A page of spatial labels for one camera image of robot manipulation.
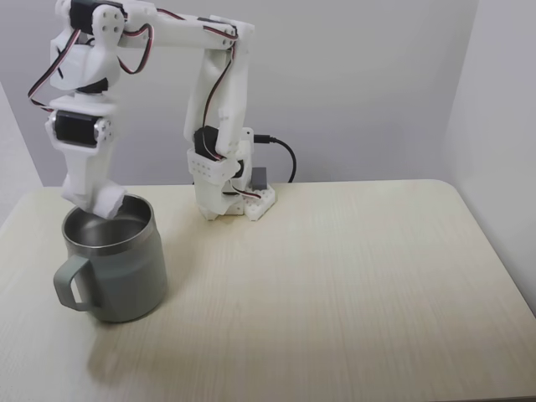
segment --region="white robotic arm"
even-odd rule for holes
[[[56,13],[64,31],[51,42],[52,65],[28,96],[51,112],[47,132],[67,162],[64,198],[102,217],[115,216],[126,191],[107,178],[118,130],[116,104],[105,92],[121,68],[140,72],[152,46],[184,46],[205,49],[184,127],[194,144],[188,166],[201,212],[207,219],[247,214],[257,220],[276,201],[270,187],[248,188],[253,131],[243,123],[252,25],[177,15],[137,0],[58,0]],[[145,49],[136,70],[118,59],[118,46]],[[48,78],[74,94],[40,104],[33,97]],[[219,129],[208,125],[214,114]]]

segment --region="gray mug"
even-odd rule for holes
[[[59,302],[105,322],[142,317],[162,301],[168,278],[151,205],[126,195],[114,219],[72,209],[62,226],[69,259],[54,275]],[[81,302],[75,300],[75,280]]]

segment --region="mug handle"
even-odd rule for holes
[[[54,274],[54,288],[58,294],[59,302],[77,312],[90,310],[90,303],[78,303],[70,287],[71,282],[83,268],[90,265],[87,258],[72,255]]]

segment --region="mug rim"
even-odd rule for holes
[[[72,240],[65,233],[65,224],[67,223],[67,220],[69,220],[71,215],[74,214],[78,210],[85,212],[80,207],[74,207],[67,213],[67,216],[65,216],[64,221],[61,224],[61,234],[64,236],[64,239],[67,242],[67,246],[73,247],[74,250],[76,251],[76,254],[79,254],[79,255],[103,256],[103,255],[119,254],[123,251],[130,250],[136,247],[137,245],[139,245],[140,243],[142,243],[143,241],[145,241],[149,237],[149,235],[151,235],[153,228],[154,228],[154,211],[152,209],[152,205],[146,199],[144,199],[143,197],[140,197],[139,195],[125,194],[125,198],[138,199],[142,201],[149,208],[149,213],[150,213],[149,220],[142,230],[140,230],[138,233],[134,234],[132,237],[126,240],[119,241],[117,243],[112,243],[110,245],[82,245]]]

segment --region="wooden table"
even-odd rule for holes
[[[257,223],[205,222],[191,186],[135,187],[170,289],[104,325],[52,277],[71,206],[47,188],[0,230],[0,400],[424,401],[536,394],[536,319],[456,190],[276,186]]]

